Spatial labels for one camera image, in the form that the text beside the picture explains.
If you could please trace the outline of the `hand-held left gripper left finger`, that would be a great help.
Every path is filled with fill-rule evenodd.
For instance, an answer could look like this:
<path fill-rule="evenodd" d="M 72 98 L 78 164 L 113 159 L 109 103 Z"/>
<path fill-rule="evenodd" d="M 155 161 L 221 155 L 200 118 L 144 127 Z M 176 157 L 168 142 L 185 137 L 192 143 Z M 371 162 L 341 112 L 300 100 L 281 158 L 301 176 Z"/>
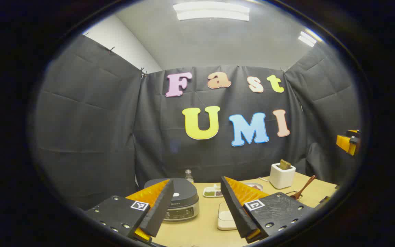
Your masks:
<path fill-rule="evenodd" d="M 126 197 L 113 195 L 84 215 L 105 231 L 149 245 L 158 234 L 173 194 L 173 181 L 166 179 Z"/>

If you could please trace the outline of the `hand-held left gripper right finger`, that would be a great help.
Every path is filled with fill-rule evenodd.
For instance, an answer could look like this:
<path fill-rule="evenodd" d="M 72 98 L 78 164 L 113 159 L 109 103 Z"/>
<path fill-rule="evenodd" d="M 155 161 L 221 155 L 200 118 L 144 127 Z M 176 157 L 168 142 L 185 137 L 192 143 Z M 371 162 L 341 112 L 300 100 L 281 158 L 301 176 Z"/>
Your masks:
<path fill-rule="evenodd" d="M 269 195 L 226 176 L 220 187 L 237 231 L 248 244 L 276 238 L 316 211 L 282 192 Z"/>

